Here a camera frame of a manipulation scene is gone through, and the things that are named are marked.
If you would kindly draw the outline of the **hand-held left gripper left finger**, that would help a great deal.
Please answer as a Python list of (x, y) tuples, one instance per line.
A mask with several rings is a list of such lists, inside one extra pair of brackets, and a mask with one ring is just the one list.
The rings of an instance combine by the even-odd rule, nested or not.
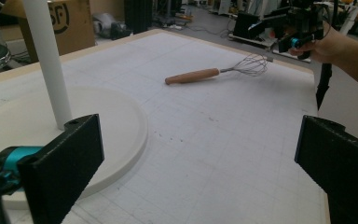
[(104, 160), (97, 114), (73, 119), (65, 131), (18, 161), (34, 224), (61, 224)]

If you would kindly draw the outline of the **white round-base pole stand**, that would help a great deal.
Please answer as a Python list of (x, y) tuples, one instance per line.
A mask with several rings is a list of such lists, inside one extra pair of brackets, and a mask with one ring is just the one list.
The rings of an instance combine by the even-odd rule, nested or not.
[(0, 151), (11, 146), (44, 146), (71, 118), (100, 115), (104, 161), (82, 191), (88, 197), (113, 184), (139, 160), (147, 142), (147, 117), (129, 96), (98, 87), (65, 86), (47, 0), (23, 0), (45, 84), (0, 106)]

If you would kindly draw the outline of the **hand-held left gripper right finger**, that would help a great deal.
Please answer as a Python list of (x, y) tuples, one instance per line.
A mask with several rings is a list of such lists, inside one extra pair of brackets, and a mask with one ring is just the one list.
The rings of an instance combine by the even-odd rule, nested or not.
[(295, 162), (327, 194), (332, 224), (358, 224), (358, 138), (327, 119), (302, 119)]

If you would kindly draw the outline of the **wooden-handled wire whisk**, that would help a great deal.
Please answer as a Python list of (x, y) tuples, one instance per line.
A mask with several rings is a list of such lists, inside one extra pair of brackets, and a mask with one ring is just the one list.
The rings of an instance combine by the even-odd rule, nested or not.
[(236, 73), (244, 74), (249, 77), (258, 77), (267, 72), (269, 62), (270, 59), (267, 56), (250, 54), (245, 56), (241, 61), (239, 61), (235, 65), (230, 66), (228, 68), (203, 69), (203, 70), (183, 73), (172, 77), (166, 77), (165, 83), (167, 85), (192, 83), (203, 79), (216, 77), (219, 76), (220, 74), (229, 73), (229, 72), (236, 72)]

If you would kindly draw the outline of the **black box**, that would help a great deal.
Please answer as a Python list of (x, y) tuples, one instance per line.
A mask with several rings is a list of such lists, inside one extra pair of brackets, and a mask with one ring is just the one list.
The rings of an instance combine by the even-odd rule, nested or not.
[(260, 34), (260, 30), (257, 27), (251, 29), (251, 26), (258, 22), (257, 16), (240, 12), (236, 19), (233, 35), (246, 39), (256, 38)]

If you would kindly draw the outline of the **grey bag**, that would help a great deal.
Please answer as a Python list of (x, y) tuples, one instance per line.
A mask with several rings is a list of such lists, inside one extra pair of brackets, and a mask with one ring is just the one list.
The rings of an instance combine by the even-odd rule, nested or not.
[(116, 40), (132, 34), (132, 29), (109, 13), (94, 13), (92, 20), (94, 33), (102, 38)]

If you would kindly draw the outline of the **brown cardboard box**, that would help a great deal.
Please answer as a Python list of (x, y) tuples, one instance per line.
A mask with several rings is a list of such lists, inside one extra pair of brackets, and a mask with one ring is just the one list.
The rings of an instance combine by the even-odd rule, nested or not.
[[(60, 55), (95, 45), (89, 0), (45, 0)], [(22, 0), (6, 0), (1, 13), (18, 19), (32, 63), (38, 62)]]

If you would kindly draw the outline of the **black cabinet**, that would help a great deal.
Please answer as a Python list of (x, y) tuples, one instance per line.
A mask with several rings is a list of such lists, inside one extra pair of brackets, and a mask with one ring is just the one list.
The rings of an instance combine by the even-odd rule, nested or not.
[(153, 0), (124, 0), (125, 23), (135, 34), (148, 30), (152, 23)]

